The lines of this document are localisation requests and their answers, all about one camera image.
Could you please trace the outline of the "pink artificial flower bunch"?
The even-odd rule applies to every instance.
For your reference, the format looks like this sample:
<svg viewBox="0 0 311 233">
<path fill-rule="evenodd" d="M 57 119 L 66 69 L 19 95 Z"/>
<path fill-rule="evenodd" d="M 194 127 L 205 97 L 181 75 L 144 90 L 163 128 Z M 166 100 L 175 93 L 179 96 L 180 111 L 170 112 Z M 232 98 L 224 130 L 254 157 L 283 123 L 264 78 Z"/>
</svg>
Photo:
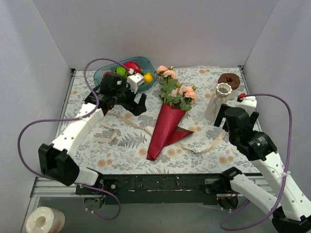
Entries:
<svg viewBox="0 0 311 233">
<path fill-rule="evenodd" d="M 183 86 L 172 66 L 159 66 L 156 72 L 162 86 L 160 89 L 162 102 L 171 109 L 191 110 L 192 104 L 197 101 L 196 86 Z"/>
</svg>

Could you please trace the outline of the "dark red wrapping paper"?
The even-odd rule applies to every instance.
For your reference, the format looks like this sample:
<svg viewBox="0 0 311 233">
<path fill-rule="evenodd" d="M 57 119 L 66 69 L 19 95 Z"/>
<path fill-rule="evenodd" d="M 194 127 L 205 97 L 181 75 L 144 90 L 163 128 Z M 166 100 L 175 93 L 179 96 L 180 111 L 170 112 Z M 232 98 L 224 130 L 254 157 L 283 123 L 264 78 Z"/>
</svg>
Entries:
<svg viewBox="0 0 311 233">
<path fill-rule="evenodd" d="M 147 160 L 155 161 L 164 147 L 193 133 L 178 126 L 186 112 L 172 108 L 169 104 L 162 104 L 147 151 Z"/>
</svg>

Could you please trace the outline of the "cream printed ribbon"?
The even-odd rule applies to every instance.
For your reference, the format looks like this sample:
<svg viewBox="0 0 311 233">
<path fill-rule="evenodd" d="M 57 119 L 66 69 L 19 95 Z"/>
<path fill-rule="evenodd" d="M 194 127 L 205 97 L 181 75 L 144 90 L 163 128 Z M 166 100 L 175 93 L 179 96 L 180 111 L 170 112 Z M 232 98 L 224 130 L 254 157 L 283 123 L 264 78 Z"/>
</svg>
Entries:
<svg viewBox="0 0 311 233">
<path fill-rule="evenodd" d="M 135 124 L 131 119 L 124 116 L 109 113 L 111 117 L 119 119 L 119 125 L 109 125 L 105 121 L 99 121 L 95 128 L 104 129 L 112 132 L 109 138 L 89 135 L 83 148 L 89 149 L 91 153 L 99 155 L 100 153 L 116 152 L 120 149 L 122 152 L 133 154 L 135 151 L 141 156 L 147 154 L 147 139 L 150 139 L 153 132 L 147 127 Z M 210 121 L 196 121 L 194 126 L 189 127 L 194 133 L 189 138 L 182 139 L 167 147 L 165 151 L 168 156 L 192 154 L 210 154 L 214 151 L 224 152 L 225 155 L 236 154 L 239 152 L 235 146 L 230 146 L 227 142 L 227 133 L 224 130 L 217 130 Z"/>
</svg>

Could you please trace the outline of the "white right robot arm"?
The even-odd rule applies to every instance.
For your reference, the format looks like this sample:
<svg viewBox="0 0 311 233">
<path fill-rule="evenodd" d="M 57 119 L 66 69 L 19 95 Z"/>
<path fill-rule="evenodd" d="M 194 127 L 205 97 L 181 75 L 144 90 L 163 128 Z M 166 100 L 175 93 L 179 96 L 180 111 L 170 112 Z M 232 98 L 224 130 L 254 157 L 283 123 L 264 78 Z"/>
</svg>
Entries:
<svg viewBox="0 0 311 233">
<path fill-rule="evenodd" d="M 258 112 L 222 104 L 214 125 L 229 133 L 229 142 L 246 156 L 265 178 L 273 194 L 268 193 L 235 167 L 220 175 L 220 188 L 242 194 L 271 219 L 279 233 L 306 233 L 311 229 L 311 201 L 285 170 L 271 138 L 253 129 Z"/>
</svg>

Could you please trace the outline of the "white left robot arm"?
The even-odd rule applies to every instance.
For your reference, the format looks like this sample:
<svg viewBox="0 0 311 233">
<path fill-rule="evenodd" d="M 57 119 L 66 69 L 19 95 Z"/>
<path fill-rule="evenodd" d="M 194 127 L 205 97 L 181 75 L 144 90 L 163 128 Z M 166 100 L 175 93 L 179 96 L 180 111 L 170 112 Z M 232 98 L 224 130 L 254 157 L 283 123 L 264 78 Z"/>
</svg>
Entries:
<svg viewBox="0 0 311 233">
<path fill-rule="evenodd" d="M 139 102 L 135 102 L 138 88 L 142 84 L 144 77 L 140 73 L 131 72 L 127 78 L 116 73 L 107 73 L 100 85 L 93 88 L 84 100 L 76 116 L 77 120 L 70 123 L 49 145 L 42 144 L 39 147 L 42 174 L 66 186 L 74 183 L 86 184 L 92 194 L 99 194 L 104 187 L 99 173 L 78 166 L 73 158 L 90 130 L 115 105 L 122 106 L 135 116 L 146 111 L 145 94 L 141 95 Z"/>
</svg>

